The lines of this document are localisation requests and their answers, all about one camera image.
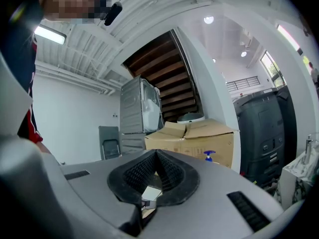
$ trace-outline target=open cardboard box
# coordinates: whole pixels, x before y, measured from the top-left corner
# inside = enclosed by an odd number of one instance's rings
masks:
[[[164,128],[145,136],[146,149],[165,149],[205,159],[204,151],[214,150],[214,162],[231,168],[234,129],[214,119],[188,124],[166,122]]]

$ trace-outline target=wooden staircase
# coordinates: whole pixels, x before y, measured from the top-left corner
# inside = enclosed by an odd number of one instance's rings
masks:
[[[165,121],[176,122],[179,116],[198,111],[196,87],[170,32],[142,47],[124,65],[133,77],[141,75],[159,88]]]

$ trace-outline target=white ceiling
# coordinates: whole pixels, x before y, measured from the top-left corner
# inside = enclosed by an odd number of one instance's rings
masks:
[[[49,75],[69,82],[91,88],[104,94],[112,94],[121,85],[131,79],[128,71],[121,64],[135,51],[158,35],[180,23],[176,17],[192,13],[196,8],[209,9],[223,2],[238,6],[251,6],[260,15],[281,13],[287,19],[294,19],[294,11],[282,0],[112,0],[120,1],[123,11],[111,26],[105,27],[100,20],[95,24],[70,24],[67,22],[50,22],[42,24],[52,27],[67,35],[64,45],[37,37],[38,74]],[[237,56],[242,47],[239,36],[242,28],[224,16],[215,16],[211,25],[202,19],[193,21],[190,28],[216,59]],[[192,21],[192,17],[182,16],[182,22]],[[154,26],[164,24],[157,31],[148,32]]]

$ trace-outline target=ceiling light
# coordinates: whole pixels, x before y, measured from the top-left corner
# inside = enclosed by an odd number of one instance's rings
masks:
[[[211,16],[211,17],[205,17],[205,18],[204,18],[204,21],[205,21],[206,24],[212,24],[213,21],[214,21],[214,17],[213,17],[213,16]]]
[[[65,34],[43,25],[38,26],[34,33],[59,44],[64,44],[66,39]]]
[[[292,38],[292,36],[280,25],[278,25],[278,31],[284,36],[285,39],[289,41],[289,43],[293,46],[295,50],[299,50],[300,46],[297,42]]]

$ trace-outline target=metal railing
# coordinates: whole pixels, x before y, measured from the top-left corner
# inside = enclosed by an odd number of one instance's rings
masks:
[[[260,85],[260,82],[258,80],[258,77],[250,77],[234,82],[227,82],[227,88],[229,92],[235,91],[235,90],[241,90],[245,88],[249,88],[252,86]]]

